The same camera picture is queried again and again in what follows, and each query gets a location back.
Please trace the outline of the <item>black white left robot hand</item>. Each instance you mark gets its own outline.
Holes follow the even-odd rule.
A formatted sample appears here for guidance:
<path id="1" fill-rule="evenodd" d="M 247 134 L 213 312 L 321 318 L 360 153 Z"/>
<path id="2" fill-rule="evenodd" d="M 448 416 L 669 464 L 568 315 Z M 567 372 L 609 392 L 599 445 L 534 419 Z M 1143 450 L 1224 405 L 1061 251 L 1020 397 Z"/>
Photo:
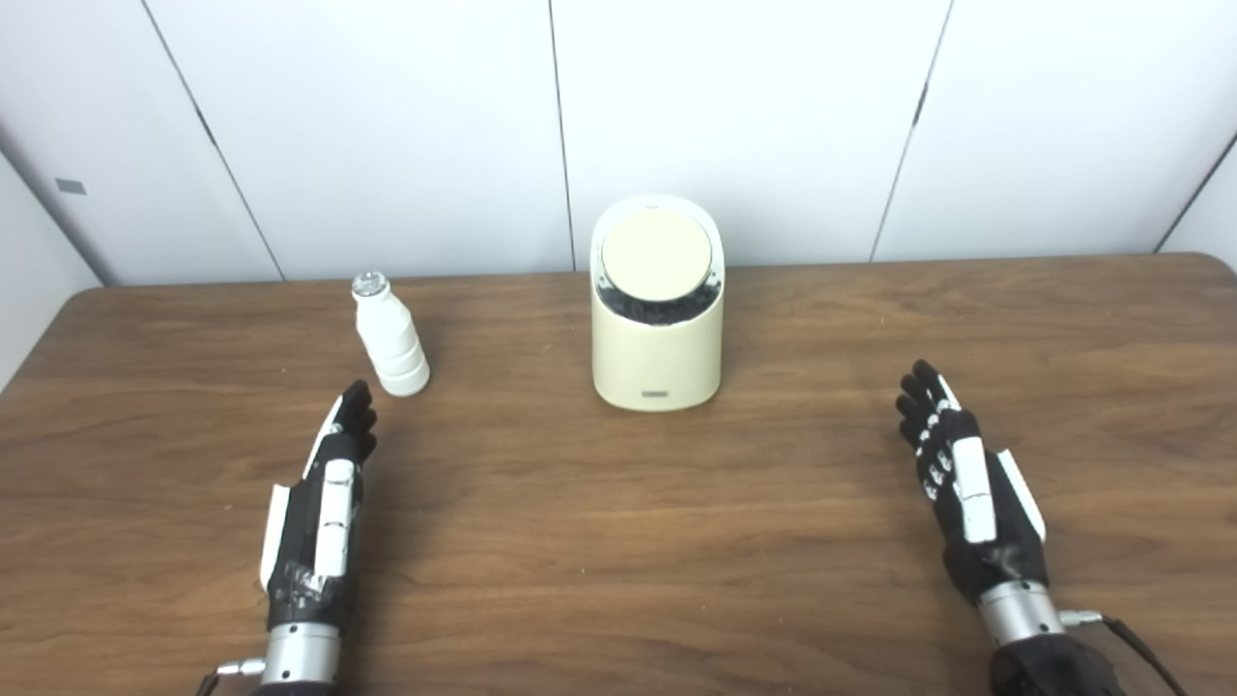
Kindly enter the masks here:
<path id="1" fill-rule="evenodd" d="M 267 596 L 267 630 L 314 623 L 346 634 L 357 608 L 353 545 L 365 464 L 377 446 L 376 422 L 367 382 L 353 382 L 319 427 L 301 480 L 275 485 L 259 576 Z"/>

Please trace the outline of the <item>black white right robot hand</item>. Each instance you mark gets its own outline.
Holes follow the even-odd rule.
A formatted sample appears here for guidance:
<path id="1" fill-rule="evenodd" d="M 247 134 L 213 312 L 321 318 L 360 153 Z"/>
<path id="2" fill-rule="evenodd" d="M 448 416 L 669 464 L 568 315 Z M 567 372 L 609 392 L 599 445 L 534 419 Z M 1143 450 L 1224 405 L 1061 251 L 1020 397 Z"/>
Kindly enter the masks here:
<path id="1" fill-rule="evenodd" d="M 901 433 L 944 537 L 943 564 L 964 600 L 1009 582 L 1047 586 L 1047 520 L 1009 450 L 983 441 L 948 380 L 918 360 L 901 380 Z"/>

